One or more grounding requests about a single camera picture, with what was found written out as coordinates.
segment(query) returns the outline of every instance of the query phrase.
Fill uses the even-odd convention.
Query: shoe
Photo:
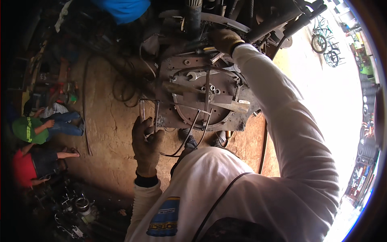
[[[80,128],[82,130],[82,135],[81,136],[83,136],[85,134],[85,128],[86,128],[85,127],[85,120],[84,119],[82,119],[80,121],[78,128]]]
[[[215,139],[211,146],[223,148],[223,143],[226,142],[226,132],[224,130],[216,132]]]
[[[179,129],[179,131],[178,131],[179,140],[184,141],[185,138],[187,138],[187,136],[188,136],[186,143],[195,143],[196,144],[196,140],[195,140],[194,136],[189,131],[190,131],[190,129]]]

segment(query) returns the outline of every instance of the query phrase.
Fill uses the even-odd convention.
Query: screwdriver
[[[215,51],[215,50],[216,50],[215,47],[212,46],[212,47],[205,47],[203,49],[197,49],[195,51],[186,52],[186,53],[182,53],[182,54],[178,54],[178,55],[189,55],[189,54],[197,54],[197,55],[199,55],[199,54],[204,54],[206,52]]]

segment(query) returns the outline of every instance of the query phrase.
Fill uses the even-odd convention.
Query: white long-sleeve shirt
[[[281,177],[255,174],[227,150],[207,147],[181,160],[164,193],[159,183],[134,187],[132,223],[125,242],[191,241],[230,182],[244,172],[216,206],[198,239],[218,219],[251,221],[285,241],[322,241],[339,205],[338,174],[317,124],[295,85],[252,45],[235,48],[233,60],[256,95],[273,139]],[[147,235],[157,215],[173,214],[174,236]]]

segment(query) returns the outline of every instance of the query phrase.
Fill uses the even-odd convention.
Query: printed logo
[[[147,235],[154,237],[175,236],[179,216],[180,197],[169,197],[159,207],[149,224]]]

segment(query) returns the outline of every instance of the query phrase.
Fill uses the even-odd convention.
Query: red shirt
[[[19,149],[14,155],[12,165],[16,181],[23,187],[32,186],[31,179],[37,178],[37,176],[31,154],[23,156],[22,150]]]

